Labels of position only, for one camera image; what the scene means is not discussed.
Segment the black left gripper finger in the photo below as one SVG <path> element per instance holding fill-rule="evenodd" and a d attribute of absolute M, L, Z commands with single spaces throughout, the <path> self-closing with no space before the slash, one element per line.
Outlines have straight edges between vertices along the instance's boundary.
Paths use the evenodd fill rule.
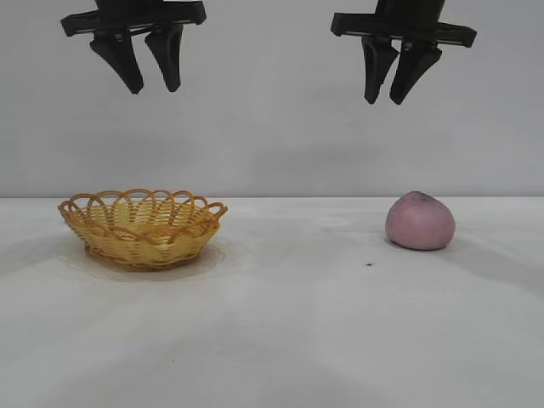
<path fill-rule="evenodd" d="M 180 85 L 180 47 L 184 26 L 170 24 L 155 26 L 145 38 L 162 73 L 167 90 L 176 92 Z"/>
<path fill-rule="evenodd" d="M 129 31 L 96 31 L 90 48 L 121 78 L 132 94 L 144 87 Z"/>

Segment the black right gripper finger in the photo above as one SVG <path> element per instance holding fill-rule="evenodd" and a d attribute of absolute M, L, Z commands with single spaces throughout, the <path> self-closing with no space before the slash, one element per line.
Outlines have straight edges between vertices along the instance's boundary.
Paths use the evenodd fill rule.
<path fill-rule="evenodd" d="M 364 36 L 361 45 L 365 59 L 365 94 L 369 104 L 374 104 L 391 65 L 399 55 L 390 37 Z"/>
<path fill-rule="evenodd" d="M 417 81 L 439 61 L 441 55 L 436 42 L 403 41 L 389 92 L 390 99 L 401 105 Z"/>

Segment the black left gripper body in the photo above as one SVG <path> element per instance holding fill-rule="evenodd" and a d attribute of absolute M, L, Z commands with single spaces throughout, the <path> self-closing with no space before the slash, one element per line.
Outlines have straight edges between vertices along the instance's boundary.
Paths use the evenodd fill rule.
<path fill-rule="evenodd" d="M 96 1 L 97 9 L 64 17 L 68 37 L 93 31 L 119 31 L 174 24 L 202 24 L 203 1 Z"/>

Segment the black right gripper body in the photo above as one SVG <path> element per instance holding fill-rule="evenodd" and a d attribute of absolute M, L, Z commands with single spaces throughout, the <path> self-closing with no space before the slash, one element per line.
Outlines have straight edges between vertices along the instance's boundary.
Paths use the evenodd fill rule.
<path fill-rule="evenodd" d="M 444 5 L 444 0 L 382 0 L 372 14 L 335 13 L 331 32 L 337 37 L 378 37 L 472 47 L 477 36 L 474 29 L 439 20 Z"/>

